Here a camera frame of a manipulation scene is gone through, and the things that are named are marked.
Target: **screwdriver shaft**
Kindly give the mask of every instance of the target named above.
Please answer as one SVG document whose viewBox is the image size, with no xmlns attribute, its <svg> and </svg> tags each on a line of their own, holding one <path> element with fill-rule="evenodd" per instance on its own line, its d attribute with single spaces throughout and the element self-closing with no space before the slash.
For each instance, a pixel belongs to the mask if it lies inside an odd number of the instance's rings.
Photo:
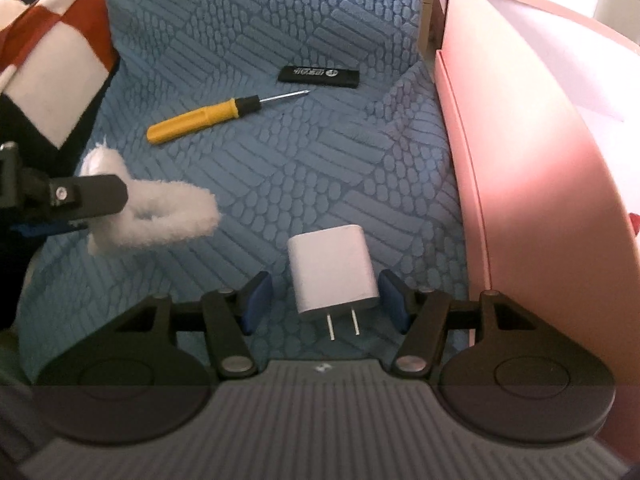
<svg viewBox="0 0 640 480">
<path fill-rule="evenodd" d="M 331 314 L 326 315 L 326 323 L 329 326 L 329 337 L 331 341 L 335 341 L 334 324 L 331 321 Z"/>
<path fill-rule="evenodd" d="M 266 99 L 260 99 L 260 104 L 268 103 L 270 101 L 277 101 L 279 99 L 286 99 L 287 97 L 295 97 L 297 95 L 307 95 L 311 90 L 300 90 L 299 92 L 291 92 L 290 94 L 276 95 L 274 97 L 267 97 Z"/>
<path fill-rule="evenodd" d="M 356 311 L 351 309 L 351 317 L 353 318 L 353 327 L 356 329 L 356 335 L 360 335 L 360 327 L 358 326 L 358 316 Z"/>
</svg>

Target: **pink box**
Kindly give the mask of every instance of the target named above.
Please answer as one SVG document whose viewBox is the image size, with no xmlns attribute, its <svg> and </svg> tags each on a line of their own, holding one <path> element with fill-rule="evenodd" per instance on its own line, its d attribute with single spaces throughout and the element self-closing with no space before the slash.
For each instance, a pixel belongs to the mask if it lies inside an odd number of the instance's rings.
<svg viewBox="0 0 640 480">
<path fill-rule="evenodd" d="M 640 170 L 617 163 L 640 136 L 640 47 L 546 0 L 448 6 L 435 79 L 470 295 L 500 290 L 603 359 L 618 390 L 600 438 L 640 460 L 640 260 L 628 216 Z"/>
</svg>

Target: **charger prong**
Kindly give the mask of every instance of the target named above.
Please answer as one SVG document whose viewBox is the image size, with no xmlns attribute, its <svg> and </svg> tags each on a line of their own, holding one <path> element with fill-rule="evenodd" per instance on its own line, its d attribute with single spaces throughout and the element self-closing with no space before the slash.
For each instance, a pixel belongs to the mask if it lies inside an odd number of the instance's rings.
<svg viewBox="0 0 640 480">
<path fill-rule="evenodd" d="M 360 335 L 360 327 L 358 326 L 358 317 L 356 311 L 351 309 L 351 317 L 353 317 L 353 327 L 356 329 L 356 335 Z"/>
<path fill-rule="evenodd" d="M 326 315 L 326 323 L 329 326 L 329 336 L 331 337 L 331 341 L 335 341 L 334 324 L 331 321 L 331 314 Z"/>
</svg>

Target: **checkered fabric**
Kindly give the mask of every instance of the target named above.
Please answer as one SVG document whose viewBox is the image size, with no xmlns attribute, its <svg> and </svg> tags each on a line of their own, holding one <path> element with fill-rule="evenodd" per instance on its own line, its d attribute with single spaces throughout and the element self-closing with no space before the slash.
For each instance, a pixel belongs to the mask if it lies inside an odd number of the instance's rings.
<svg viewBox="0 0 640 480">
<path fill-rule="evenodd" d="M 117 60 L 104 0 L 0 2 L 0 142 L 73 174 Z"/>
</svg>

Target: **blue fabric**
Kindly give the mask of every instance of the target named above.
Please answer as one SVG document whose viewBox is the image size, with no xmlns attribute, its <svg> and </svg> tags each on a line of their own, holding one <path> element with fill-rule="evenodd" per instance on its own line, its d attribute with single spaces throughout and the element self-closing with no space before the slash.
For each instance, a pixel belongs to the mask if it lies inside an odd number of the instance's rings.
<svg viewBox="0 0 640 480">
<path fill-rule="evenodd" d="M 86 235 L 52 238 L 21 304 L 20 352 L 33 379 L 49 360 L 147 294 L 192 301 L 273 275 L 275 301 L 250 347 L 269 358 L 389 362 L 402 337 L 376 308 L 302 323 L 286 252 L 295 234 L 360 224 L 376 272 L 466 298 L 465 245 L 449 144 L 434 86 L 415 51 L 421 0 L 107 0 L 122 55 L 90 147 L 106 139 L 136 178 L 211 189 L 223 213 L 208 238 L 92 258 Z M 289 63 L 358 68 L 358 89 L 310 95 L 156 147 L 153 123 L 276 83 Z M 204 341 L 180 346 L 206 360 Z"/>
</svg>

